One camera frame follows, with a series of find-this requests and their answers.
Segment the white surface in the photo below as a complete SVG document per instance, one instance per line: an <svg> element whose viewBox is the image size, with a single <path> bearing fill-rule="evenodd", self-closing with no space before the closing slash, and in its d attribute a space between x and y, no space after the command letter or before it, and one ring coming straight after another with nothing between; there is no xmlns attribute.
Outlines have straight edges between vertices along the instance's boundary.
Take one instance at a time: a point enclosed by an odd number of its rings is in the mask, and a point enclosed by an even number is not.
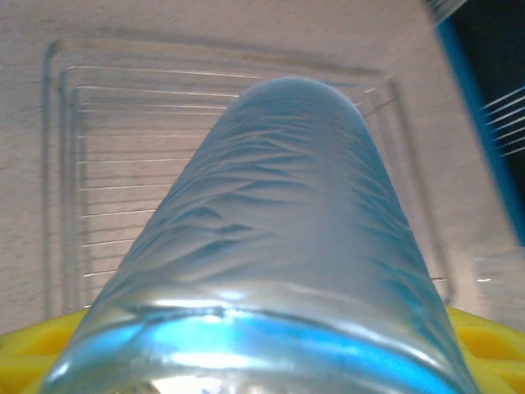
<svg viewBox="0 0 525 394"><path fill-rule="evenodd" d="M62 36L177 35L317 54L394 72L415 125L461 292L481 311L471 262L513 247L477 139L418 0L0 3L0 332L42 318L39 195L40 65Z"/></svg>

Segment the transparent plastic tray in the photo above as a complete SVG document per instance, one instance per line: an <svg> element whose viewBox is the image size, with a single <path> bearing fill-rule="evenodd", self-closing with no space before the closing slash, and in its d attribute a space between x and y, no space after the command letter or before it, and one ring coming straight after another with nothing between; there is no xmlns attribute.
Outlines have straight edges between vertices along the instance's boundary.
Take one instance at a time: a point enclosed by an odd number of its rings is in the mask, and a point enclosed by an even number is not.
<svg viewBox="0 0 525 394"><path fill-rule="evenodd" d="M238 95L307 76L365 117L435 284L454 283L395 80L310 57L105 39L61 39L43 64L43 279L46 318L89 306Z"/></svg>

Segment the clear plastic container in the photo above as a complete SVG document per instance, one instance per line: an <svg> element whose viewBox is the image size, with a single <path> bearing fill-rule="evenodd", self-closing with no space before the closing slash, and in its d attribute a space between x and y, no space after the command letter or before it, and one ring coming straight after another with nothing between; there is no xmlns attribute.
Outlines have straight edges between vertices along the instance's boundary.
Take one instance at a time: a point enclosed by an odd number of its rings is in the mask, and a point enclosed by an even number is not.
<svg viewBox="0 0 525 394"><path fill-rule="evenodd" d="M41 392L479 391L358 110L288 78L212 128Z"/></svg>

